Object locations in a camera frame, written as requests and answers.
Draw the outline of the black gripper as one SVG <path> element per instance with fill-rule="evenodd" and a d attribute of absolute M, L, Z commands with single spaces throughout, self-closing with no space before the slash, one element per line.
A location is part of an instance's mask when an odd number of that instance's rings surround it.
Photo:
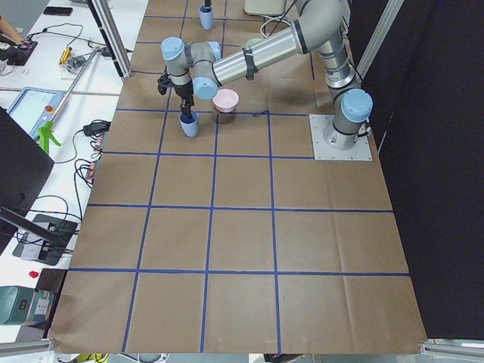
<path fill-rule="evenodd" d="M 191 112 L 193 102 L 193 84 L 174 85 L 175 93 L 181 98 L 180 110 L 182 122 L 193 122 L 194 117 Z"/>

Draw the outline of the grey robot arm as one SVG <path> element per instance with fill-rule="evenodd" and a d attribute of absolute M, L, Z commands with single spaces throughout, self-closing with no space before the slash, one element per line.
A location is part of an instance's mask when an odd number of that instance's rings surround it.
<path fill-rule="evenodd" d="M 311 0 L 295 3 L 298 18 L 286 29 L 227 57 L 218 42 L 185 43 L 169 37 L 160 44 L 164 73 L 157 80 L 158 92 L 173 88 L 180 97 L 180 109 L 191 122 L 194 99 L 211 100 L 219 87 L 242 77 L 252 80 L 262 69 L 295 54 L 317 51 L 322 59 L 325 81 L 335 106 L 335 116 L 323 131 L 326 143 L 337 150 L 353 148 L 361 137 L 360 128 L 373 108 L 371 96 L 361 89 L 349 61 L 340 24 L 338 1 Z"/>

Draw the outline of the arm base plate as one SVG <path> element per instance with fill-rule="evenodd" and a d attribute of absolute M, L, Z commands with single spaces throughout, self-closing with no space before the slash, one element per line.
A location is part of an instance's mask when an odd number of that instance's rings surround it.
<path fill-rule="evenodd" d="M 343 135 L 334 128 L 333 119 L 334 115 L 309 115 L 314 159 L 372 162 L 373 157 L 365 126 L 362 126 L 354 135 Z"/>

